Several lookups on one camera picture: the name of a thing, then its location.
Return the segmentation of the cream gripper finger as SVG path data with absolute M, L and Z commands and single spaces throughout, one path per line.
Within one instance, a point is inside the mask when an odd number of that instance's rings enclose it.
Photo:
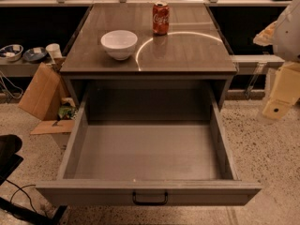
M 300 63 L 285 62 L 277 71 L 262 115 L 279 120 L 300 98 Z
M 276 25 L 276 22 L 272 22 L 266 26 L 259 34 L 255 36 L 253 43 L 260 46 L 272 45 Z

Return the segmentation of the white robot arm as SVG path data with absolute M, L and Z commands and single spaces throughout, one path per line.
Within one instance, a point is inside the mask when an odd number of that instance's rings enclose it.
M 292 0 L 253 42 L 271 45 L 274 55 L 284 60 L 262 108 L 263 117 L 279 120 L 300 98 L 300 0 Z

